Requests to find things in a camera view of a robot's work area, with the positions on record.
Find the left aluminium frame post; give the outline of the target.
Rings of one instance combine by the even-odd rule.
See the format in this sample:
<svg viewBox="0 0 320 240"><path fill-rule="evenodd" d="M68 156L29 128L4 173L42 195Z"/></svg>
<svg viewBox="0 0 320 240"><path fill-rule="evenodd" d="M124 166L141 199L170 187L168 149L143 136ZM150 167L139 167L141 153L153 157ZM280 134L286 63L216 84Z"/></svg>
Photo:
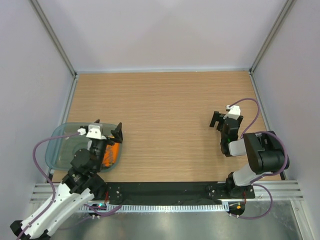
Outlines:
<svg viewBox="0 0 320 240"><path fill-rule="evenodd" d="M38 0L29 0L28 1L31 7L33 8L35 14L37 15L39 21L43 25L45 31L47 32L50 40L52 41L54 47L58 51L60 57L62 58L64 64L66 65L68 71L71 73L72 77L75 78L77 76L77 72L75 71L70 59L67 56L61 42L59 41L53 27L50 24L44 10L42 9Z"/></svg>

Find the orange grey patterned towel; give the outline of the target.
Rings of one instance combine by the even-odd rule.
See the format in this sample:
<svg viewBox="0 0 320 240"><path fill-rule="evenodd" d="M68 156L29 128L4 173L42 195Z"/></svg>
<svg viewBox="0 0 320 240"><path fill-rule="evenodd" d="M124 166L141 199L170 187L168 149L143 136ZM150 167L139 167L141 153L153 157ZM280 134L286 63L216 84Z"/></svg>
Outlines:
<svg viewBox="0 0 320 240"><path fill-rule="evenodd" d="M104 169L109 169L114 167L117 163L118 156L120 154L120 143L114 143L113 145L107 145L105 154L102 161L102 167Z"/></svg>

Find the aluminium rail front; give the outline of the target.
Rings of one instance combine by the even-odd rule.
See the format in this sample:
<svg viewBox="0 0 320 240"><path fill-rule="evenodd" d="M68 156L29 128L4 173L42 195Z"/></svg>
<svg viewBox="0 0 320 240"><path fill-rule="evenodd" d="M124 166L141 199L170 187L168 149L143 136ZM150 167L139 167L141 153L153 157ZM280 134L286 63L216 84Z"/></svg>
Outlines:
<svg viewBox="0 0 320 240"><path fill-rule="evenodd" d="M303 201L303 193L296 180L279 181L257 181L256 185L266 187L274 201ZM52 187L49 183L36 183L30 197L30 203L43 203L52 194Z"/></svg>

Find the aluminium frame post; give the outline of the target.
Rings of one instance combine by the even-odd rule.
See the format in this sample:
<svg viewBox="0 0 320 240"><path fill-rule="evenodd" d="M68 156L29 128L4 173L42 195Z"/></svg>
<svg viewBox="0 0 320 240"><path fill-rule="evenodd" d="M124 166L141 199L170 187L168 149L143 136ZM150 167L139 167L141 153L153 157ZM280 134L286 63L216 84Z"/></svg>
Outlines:
<svg viewBox="0 0 320 240"><path fill-rule="evenodd" d="M29 0L28 1L31 7L33 8L35 14L37 15L39 21L43 25L45 31L47 32L50 40L52 41L54 47L58 51L60 57L62 58L64 64L66 65L68 71L71 73L72 77L75 78L77 76L77 72L75 71L70 59L67 56L61 42L59 41L53 27L50 24L44 10L42 9L38 0Z"/></svg>
<svg viewBox="0 0 320 240"><path fill-rule="evenodd" d="M286 0L285 1L284 5L281 8L279 14L277 15L269 33L267 34L261 48L259 49L258 54L252 63L252 66L249 69L250 75L253 75L253 73L257 69L258 65L260 64L260 62L263 59L264 55L266 54L267 50L271 46L276 35L280 31L282 25L284 24L287 16L289 15L290 11L294 7L295 3L296 3L296 0Z"/></svg>

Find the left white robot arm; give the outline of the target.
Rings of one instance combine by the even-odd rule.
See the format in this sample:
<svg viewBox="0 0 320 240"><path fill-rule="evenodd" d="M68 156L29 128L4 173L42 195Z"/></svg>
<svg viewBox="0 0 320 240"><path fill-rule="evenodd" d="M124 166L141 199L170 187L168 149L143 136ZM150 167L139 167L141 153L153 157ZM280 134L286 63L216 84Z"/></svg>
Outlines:
<svg viewBox="0 0 320 240"><path fill-rule="evenodd" d="M91 200L101 200L108 184L99 176L108 146L124 140L122 124L110 135L103 133L103 125L94 122L81 126L76 136L85 136L90 146L73 154L71 167L60 184L52 186L51 196L28 218L16 220L10 229L18 240L48 240L76 210Z"/></svg>

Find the blue translucent plastic tray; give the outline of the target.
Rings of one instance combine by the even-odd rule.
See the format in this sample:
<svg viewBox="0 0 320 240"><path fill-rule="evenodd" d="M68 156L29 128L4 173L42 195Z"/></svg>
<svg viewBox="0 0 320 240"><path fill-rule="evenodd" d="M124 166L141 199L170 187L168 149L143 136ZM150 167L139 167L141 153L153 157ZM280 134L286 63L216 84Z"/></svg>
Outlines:
<svg viewBox="0 0 320 240"><path fill-rule="evenodd" d="M88 122L67 122L57 127L52 136L64 136L74 134L81 126L89 125ZM71 168L71 161L79 149L89 149L91 140L84 135L51 139L45 153L45 162L53 170L67 171ZM120 152L115 166L101 171L102 173L113 170L120 162L123 145L120 143Z"/></svg>

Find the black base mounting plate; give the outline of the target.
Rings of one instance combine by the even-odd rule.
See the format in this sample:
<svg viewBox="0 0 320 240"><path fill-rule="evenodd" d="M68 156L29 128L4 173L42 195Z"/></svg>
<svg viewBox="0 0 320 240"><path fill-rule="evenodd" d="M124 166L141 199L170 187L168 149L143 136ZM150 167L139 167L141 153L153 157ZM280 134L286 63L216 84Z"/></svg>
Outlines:
<svg viewBox="0 0 320 240"><path fill-rule="evenodd" d="M235 186L230 181L109 182L107 186L112 205L198 206L255 198L253 186Z"/></svg>

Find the right aluminium frame post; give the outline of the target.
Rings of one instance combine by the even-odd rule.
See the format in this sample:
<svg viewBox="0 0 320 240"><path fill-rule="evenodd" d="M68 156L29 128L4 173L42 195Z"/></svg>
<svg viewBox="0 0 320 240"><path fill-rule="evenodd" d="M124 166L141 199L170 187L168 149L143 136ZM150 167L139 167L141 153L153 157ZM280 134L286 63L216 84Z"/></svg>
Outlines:
<svg viewBox="0 0 320 240"><path fill-rule="evenodd" d="M267 50L271 46L276 35L280 31L282 25L284 24L287 16L289 15L290 11L294 7L295 3L296 3L296 0L286 0L285 1L284 5L281 8L279 14L277 15L269 33L267 34L261 48L259 49L258 54L252 63L252 66L249 69L250 75L253 75L253 73L257 69L258 65L260 64L260 62L263 59L264 55L266 54Z"/></svg>

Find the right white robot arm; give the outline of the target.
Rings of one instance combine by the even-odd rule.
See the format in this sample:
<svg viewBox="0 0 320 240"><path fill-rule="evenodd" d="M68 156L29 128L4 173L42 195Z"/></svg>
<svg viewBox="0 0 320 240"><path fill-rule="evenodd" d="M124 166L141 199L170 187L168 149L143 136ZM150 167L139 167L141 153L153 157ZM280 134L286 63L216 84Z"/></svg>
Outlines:
<svg viewBox="0 0 320 240"><path fill-rule="evenodd" d="M208 196L218 199L253 199L253 183L266 176L282 173L290 166L290 159L273 131L245 133L239 138L243 116L213 112L210 127L217 124L220 149L226 157L246 156L248 163L228 174L225 183L207 186Z"/></svg>

